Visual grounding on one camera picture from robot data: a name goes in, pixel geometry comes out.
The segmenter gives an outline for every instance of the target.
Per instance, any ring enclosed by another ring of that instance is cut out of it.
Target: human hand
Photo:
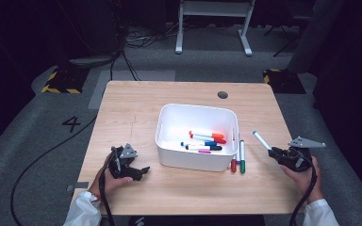
[[[319,168],[319,163],[315,156],[311,156],[311,157],[313,159],[313,165],[316,169],[317,182],[314,185],[314,188],[311,191],[310,196],[307,198],[307,201],[306,201],[307,204],[310,204],[311,202],[316,201],[316,200],[323,199],[323,195],[321,192],[321,172],[320,172],[320,168]],[[296,172],[296,171],[293,171],[292,169],[289,169],[286,166],[281,166],[281,170],[295,182],[295,185],[298,187],[299,192],[302,195],[304,195],[305,192],[307,191],[307,188],[310,186],[312,168],[310,168],[306,171],[303,171],[303,172]]]
[[[101,176],[103,169],[99,169],[98,173],[96,173],[95,179],[90,186],[89,191],[95,195],[99,195],[99,177]],[[131,177],[123,177],[114,179],[110,173],[109,169],[105,171],[105,194],[111,193],[117,187],[125,186],[133,181]]]

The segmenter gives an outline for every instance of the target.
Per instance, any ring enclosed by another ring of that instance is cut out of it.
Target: white sleeve
[[[99,225],[102,219],[100,203],[89,191],[80,192],[70,206],[64,225]]]
[[[310,203],[304,210],[304,226],[339,225],[334,212],[325,199]]]

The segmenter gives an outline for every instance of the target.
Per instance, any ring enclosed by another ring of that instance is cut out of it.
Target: green marker
[[[240,151],[240,173],[245,173],[245,141],[243,139],[239,142]]]

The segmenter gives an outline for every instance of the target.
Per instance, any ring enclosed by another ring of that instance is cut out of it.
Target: cable
[[[140,78],[138,77],[137,72],[136,72],[136,71],[134,70],[134,68],[132,67],[131,61],[129,61],[129,60],[127,59],[127,57],[125,56],[125,52],[124,52],[124,51],[122,51],[122,55],[123,55],[123,57],[124,57],[125,63],[126,63],[127,66],[128,66],[128,69],[130,70],[132,76],[134,77],[134,80],[135,80],[135,81],[142,81],[142,80],[140,80]]]
[[[91,62],[91,63],[72,62],[72,64],[74,64],[75,66],[77,66],[77,68],[80,68],[80,69],[97,68],[97,67],[107,65],[115,59],[116,59],[116,57],[114,55],[112,55],[108,59],[104,59],[104,60],[100,60],[100,61],[96,61],[96,62]]]
[[[107,157],[107,160],[106,160],[104,166],[102,167],[101,175],[99,176],[99,193],[102,198],[102,203],[104,204],[104,206],[107,210],[107,217],[108,217],[108,222],[109,222],[110,226],[114,226],[114,220],[113,220],[113,215],[111,214],[110,206],[107,203],[107,198],[106,198],[106,194],[105,194],[105,179],[106,179],[105,171],[108,168],[108,164],[110,163],[114,154],[115,154],[114,152],[111,152],[110,155]]]
[[[128,35],[128,37],[126,38],[127,40],[127,44],[126,46],[129,48],[145,48],[148,47],[150,45],[152,45],[153,43],[155,43],[158,40],[163,40],[163,36],[159,35],[159,34],[150,34],[147,33],[146,35],[143,34],[144,31],[133,31],[130,32],[130,34]],[[132,41],[139,41],[140,44],[132,44]]]
[[[110,80],[109,81],[113,81],[113,64],[114,64],[114,60],[111,61],[111,64],[110,64]]]
[[[109,56],[110,54],[104,54],[104,53],[100,53],[92,48],[90,48],[90,46],[81,38],[80,34],[78,33],[77,29],[74,26],[74,23],[72,22],[72,20],[70,20],[69,16],[66,13],[66,10],[64,10],[63,6],[61,5],[61,3],[57,0],[58,6],[60,7],[60,10],[63,12],[64,16],[66,17],[67,21],[70,23],[70,26],[72,27],[74,33],[76,34],[76,36],[81,40],[81,42],[92,52],[94,52],[95,54],[101,55],[101,56]]]
[[[168,29],[168,30],[166,31],[166,38],[169,37],[169,36],[178,35],[178,32],[179,32],[179,31],[175,32],[174,34],[170,34],[170,35],[169,35],[169,33],[170,33],[173,29],[175,29],[178,25],[179,25],[179,22],[175,23],[172,27],[170,27],[170,29]]]
[[[78,134],[80,134],[82,131],[84,131],[88,126],[90,126],[95,120],[96,117],[93,117],[93,119],[87,123],[87,125],[85,125],[83,128],[81,128],[79,131],[77,131],[75,134],[73,134],[72,136],[66,138],[65,140],[61,141],[59,144],[57,144],[55,147],[49,149],[48,151],[46,151],[45,153],[41,154],[39,157],[37,157],[34,161],[32,161],[24,170],[23,172],[20,174],[20,176],[17,178],[16,182],[14,183],[14,186],[11,190],[11,194],[10,194],[10,213],[14,219],[14,221],[16,222],[17,225],[22,225],[22,223],[20,222],[20,220],[17,218],[16,213],[14,211],[14,193],[16,191],[16,187],[19,184],[20,180],[22,179],[22,177],[25,175],[25,173],[36,163],[38,162],[41,158],[43,158],[44,156],[46,156],[48,153],[52,152],[54,149],[58,148],[59,146],[63,145],[64,143],[66,143],[67,141],[71,140],[72,138],[74,138],[75,136],[77,136]]]
[[[309,197],[311,191],[314,188],[314,185],[317,182],[317,174],[316,174],[316,168],[314,167],[313,163],[306,157],[303,156],[304,161],[308,162],[311,166],[311,181],[310,186],[307,188],[307,191],[305,192],[304,196],[301,198],[301,200],[296,205],[295,209],[292,212],[292,215],[290,216],[289,226],[296,226],[296,216],[298,215],[299,209],[301,209],[304,202]]]

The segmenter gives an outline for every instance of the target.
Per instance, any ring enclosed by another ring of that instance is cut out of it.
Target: white metal shelf
[[[247,3],[237,2],[201,2],[201,1],[180,1],[180,9],[178,15],[178,35],[175,45],[175,52],[182,53],[182,43],[184,39],[183,22],[184,15],[195,16],[229,16],[229,17],[244,17],[245,22],[243,30],[238,31],[238,36],[243,45],[246,56],[252,55],[252,49],[246,39],[246,31],[248,30],[252,12],[255,6],[255,0]]]

